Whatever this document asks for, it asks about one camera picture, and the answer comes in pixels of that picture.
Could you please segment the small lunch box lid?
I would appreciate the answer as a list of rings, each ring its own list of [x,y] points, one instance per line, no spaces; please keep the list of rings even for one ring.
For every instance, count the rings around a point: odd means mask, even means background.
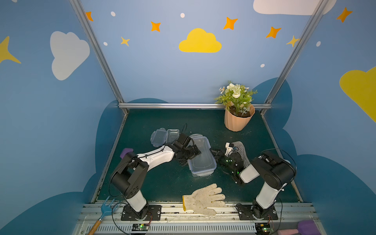
[[[164,128],[160,128],[152,133],[150,141],[154,147],[161,147],[165,144],[166,138],[167,130]]]

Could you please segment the large clear lunch box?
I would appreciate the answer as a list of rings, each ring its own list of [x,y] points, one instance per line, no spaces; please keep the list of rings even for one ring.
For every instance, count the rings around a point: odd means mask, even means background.
[[[189,169],[193,177],[206,177],[213,174],[217,163],[210,151],[211,145],[208,138],[201,134],[193,134],[190,137],[201,152],[193,159],[188,160]]]

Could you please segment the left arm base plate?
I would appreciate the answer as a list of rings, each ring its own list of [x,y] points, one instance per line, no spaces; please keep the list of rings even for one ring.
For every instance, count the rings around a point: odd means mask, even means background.
[[[130,205],[123,208],[121,221],[159,221],[161,219],[161,205],[146,204],[139,212],[135,211]]]

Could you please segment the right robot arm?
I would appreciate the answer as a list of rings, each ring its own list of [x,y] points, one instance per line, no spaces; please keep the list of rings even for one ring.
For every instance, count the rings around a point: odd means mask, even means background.
[[[273,217],[276,198],[286,185],[291,183],[296,176],[296,168],[290,162],[278,155],[263,152],[250,162],[242,156],[239,147],[227,147],[227,149],[210,149],[217,165],[230,175],[236,184],[247,184],[258,177],[264,180],[264,184],[253,200],[250,209],[251,215],[256,220]]]

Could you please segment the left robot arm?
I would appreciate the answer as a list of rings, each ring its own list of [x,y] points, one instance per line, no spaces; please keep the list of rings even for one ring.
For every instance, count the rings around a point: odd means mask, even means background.
[[[188,160],[201,154],[194,140],[185,135],[180,136],[171,144],[164,144],[160,148],[141,154],[129,152],[122,158],[112,176],[112,184],[126,200],[132,216],[137,220],[144,219],[148,212],[148,202],[144,198],[141,188],[148,171],[176,159],[182,166]]]

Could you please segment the small clear lunch box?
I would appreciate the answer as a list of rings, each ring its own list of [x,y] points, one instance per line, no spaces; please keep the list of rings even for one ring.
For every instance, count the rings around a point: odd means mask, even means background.
[[[167,137],[166,137],[166,143],[172,144],[174,141],[176,141],[180,136],[180,130],[179,129],[168,129],[167,130]]]

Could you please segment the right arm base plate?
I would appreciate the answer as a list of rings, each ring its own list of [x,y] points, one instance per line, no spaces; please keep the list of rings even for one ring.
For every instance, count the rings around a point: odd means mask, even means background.
[[[268,209],[264,209],[258,204],[246,205],[239,203],[235,205],[235,209],[238,212],[240,220],[278,220],[274,205]]]

